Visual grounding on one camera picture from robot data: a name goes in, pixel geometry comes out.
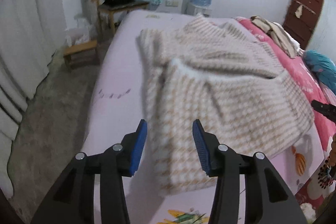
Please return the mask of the teal garment on bed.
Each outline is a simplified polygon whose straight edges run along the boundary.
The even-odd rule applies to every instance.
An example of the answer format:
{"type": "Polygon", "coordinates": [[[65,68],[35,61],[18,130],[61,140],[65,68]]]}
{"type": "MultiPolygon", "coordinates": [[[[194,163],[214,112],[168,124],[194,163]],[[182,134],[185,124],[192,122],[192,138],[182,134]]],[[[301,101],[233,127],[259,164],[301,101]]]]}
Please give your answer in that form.
{"type": "Polygon", "coordinates": [[[335,93],[335,63],[327,56],[311,50],[304,52],[303,60],[318,80],[335,93]]]}

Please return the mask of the white garment on bed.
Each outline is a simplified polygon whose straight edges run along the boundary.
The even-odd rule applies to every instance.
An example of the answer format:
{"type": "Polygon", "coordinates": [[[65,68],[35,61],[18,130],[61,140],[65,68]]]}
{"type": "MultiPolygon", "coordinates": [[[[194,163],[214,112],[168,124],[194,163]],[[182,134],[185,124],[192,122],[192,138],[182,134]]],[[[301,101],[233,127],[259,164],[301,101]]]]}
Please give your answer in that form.
{"type": "Polygon", "coordinates": [[[297,40],[295,40],[292,36],[290,36],[290,34],[288,32],[286,32],[286,36],[288,36],[288,39],[290,40],[292,46],[295,49],[295,52],[298,56],[303,56],[303,54],[305,53],[305,50],[303,50],[299,44],[299,42],[297,40]]]}

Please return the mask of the wall power socket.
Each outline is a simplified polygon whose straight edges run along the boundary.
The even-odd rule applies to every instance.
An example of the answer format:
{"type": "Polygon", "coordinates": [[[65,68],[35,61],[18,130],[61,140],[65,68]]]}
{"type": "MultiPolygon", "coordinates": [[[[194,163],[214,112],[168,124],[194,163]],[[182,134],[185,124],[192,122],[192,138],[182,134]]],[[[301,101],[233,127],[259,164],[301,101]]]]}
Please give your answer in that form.
{"type": "Polygon", "coordinates": [[[165,1],[165,6],[166,7],[178,7],[179,6],[179,1],[165,1]]]}

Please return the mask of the brown wooden door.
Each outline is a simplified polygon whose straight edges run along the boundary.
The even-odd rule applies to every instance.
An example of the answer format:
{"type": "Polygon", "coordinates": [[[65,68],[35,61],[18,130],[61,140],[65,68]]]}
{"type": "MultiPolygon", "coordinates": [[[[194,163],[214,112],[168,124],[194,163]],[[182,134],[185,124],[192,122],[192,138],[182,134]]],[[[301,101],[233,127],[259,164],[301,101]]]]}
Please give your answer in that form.
{"type": "Polygon", "coordinates": [[[305,50],[318,23],[324,0],[291,0],[287,9],[284,30],[305,50]]]}

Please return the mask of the small wooden stool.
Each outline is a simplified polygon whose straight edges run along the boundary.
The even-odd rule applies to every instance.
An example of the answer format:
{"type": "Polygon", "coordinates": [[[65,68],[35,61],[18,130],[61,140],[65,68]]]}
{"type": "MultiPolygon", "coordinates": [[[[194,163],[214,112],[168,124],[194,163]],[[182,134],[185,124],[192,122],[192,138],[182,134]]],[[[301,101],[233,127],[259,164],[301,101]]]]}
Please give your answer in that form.
{"type": "Polygon", "coordinates": [[[63,52],[63,59],[67,70],[71,72],[72,66],[76,63],[72,60],[72,57],[76,57],[78,55],[82,57],[83,54],[87,54],[89,52],[94,54],[93,60],[96,61],[97,64],[100,64],[97,40],[91,40],[89,42],[67,47],[63,52]]]}

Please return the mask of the white water dispenser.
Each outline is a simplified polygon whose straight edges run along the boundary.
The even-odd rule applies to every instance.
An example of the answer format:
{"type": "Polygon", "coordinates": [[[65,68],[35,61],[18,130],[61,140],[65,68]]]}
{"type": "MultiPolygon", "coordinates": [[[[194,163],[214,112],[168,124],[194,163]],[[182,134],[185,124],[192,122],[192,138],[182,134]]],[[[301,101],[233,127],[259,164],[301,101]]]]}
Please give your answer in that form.
{"type": "Polygon", "coordinates": [[[197,14],[202,14],[204,17],[209,18],[211,16],[212,10],[209,7],[197,6],[191,2],[187,4],[186,14],[195,16],[197,14]]]}

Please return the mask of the pink floral blanket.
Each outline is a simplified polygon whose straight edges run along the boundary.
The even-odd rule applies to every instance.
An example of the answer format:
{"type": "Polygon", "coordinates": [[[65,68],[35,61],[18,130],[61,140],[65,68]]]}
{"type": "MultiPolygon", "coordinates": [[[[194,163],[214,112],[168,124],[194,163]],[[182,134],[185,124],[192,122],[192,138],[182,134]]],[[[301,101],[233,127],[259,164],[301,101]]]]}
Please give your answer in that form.
{"type": "MultiPolygon", "coordinates": [[[[295,80],[309,101],[317,100],[322,103],[327,103],[327,99],[317,80],[307,69],[300,56],[296,56],[293,59],[290,58],[268,34],[258,28],[258,26],[255,26],[250,19],[243,17],[236,17],[235,19],[259,41],[267,42],[272,47],[280,63],[290,73],[291,77],[295,80]]],[[[314,116],[315,126],[323,149],[324,160],[308,181],[299,187],[298,193],[295,196],[299,203],[310,203],[317,212],[320,212],[335,190],[335,180],[323,177],[329,169],[327,160],[335,134],[335,124],[318,112],[315,112],[314,116]]]]}

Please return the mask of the wooden chair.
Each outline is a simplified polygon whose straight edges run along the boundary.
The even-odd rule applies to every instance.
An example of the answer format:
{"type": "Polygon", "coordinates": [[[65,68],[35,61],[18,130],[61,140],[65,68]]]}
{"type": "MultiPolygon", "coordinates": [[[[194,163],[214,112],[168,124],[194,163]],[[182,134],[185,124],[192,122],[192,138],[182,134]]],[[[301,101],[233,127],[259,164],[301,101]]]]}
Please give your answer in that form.
{"type": "Polygon", "coordinates": [[[104,0],[101,4],[100,0],[95,0],[97,5],[97,21],[100,35],[103,34],[101,14],[107,14],[109,18],[110,29],[113,35],[116,33],[114,14],[124,12],[128,14],[130,11],[136,9],[147,9],[150,4],[144,0],[104,0]]]}

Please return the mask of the beige white houndstooth coat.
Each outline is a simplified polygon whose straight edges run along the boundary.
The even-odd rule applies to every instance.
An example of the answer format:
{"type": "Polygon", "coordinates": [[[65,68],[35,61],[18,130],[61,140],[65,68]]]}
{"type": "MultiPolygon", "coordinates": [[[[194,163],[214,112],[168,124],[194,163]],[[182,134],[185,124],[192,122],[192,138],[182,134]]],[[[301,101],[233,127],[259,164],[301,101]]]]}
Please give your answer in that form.
{"type": "Polygon", "coordinates": [[[192,136],[205,131],[237,153],[275,157],[314,125],[305,94],[268,43],[237,20],[201,15],[179,29],[144,29],[145,114],[159,193],[215,184],[201,169],[192,136]]]}

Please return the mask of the beige garment on bed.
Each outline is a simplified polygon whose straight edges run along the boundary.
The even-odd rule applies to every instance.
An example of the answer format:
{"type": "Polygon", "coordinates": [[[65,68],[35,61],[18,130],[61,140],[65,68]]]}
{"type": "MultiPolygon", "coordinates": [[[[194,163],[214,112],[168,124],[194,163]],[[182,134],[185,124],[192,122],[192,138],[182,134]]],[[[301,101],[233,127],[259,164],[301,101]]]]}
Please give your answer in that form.
{"type": "Polygon", "coordinates": [[[285,30],[279,23],[271,22],[261,16],[251,16],[251,22],[269,35],[272,40],[291,58],[297,56],[285,30]]]}

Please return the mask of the white curtain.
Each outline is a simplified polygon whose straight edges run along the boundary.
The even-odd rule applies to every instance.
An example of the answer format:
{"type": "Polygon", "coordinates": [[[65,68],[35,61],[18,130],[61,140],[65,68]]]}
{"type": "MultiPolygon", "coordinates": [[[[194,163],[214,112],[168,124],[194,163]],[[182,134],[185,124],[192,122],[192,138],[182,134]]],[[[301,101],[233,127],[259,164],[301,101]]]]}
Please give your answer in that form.
{"type": "Polygon", "coordinates": [[[1,0],[1,191],[13,196],[11,146],[49,63],[63,45],[62,0],[1,0]]]}

